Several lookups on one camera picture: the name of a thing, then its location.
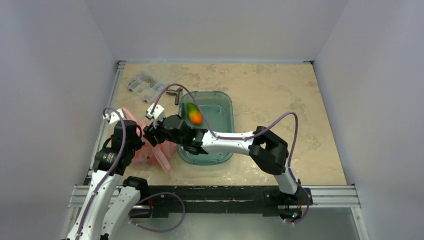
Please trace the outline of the pink plastic bag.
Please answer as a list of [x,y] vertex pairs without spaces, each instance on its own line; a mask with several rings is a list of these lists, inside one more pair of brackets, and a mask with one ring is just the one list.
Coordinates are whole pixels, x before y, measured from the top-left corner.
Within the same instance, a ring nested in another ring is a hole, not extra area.
[[170,141],[164,141],[163,143],[152,146],[144,137],[143,128],[147,127],[149,124],[144,120],[137,120],[136,117],[130,112],[129,109],[122,107],[121,108],[126,119],[135,121],[141,128],[137,130],[137,134],[142,136],[142,141],[145,145],[135,152],[134,158],[131,160],[133,164],[138,165],[160,165],[164,172],[169,173],[171,170],[170,160],[177,150],[177,145]]

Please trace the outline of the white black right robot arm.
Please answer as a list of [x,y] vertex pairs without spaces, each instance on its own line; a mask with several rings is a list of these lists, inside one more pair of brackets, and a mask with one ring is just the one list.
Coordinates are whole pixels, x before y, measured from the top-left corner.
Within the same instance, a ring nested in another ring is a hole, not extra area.
[[290,169],[292,152],[288,143],[269,128],[258,126],[244,133],[215,132],[189,126],[178,114],[154,116],[144,128],[144,138],[153,146],[169,141],[192,155],[232,153],[249,156],[263,172],[273,175],[282,200],[288,204],[300,198],[299,181]]

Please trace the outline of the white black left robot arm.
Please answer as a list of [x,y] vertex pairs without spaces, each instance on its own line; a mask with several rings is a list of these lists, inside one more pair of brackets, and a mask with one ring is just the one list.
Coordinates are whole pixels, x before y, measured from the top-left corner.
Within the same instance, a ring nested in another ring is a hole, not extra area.
[[126,167],[144,143],[133,120],[118,122],[94,158],[94,172],[68,240],[114,240],[136,204],[149,199],[147,180],[130,176],[118,186]]

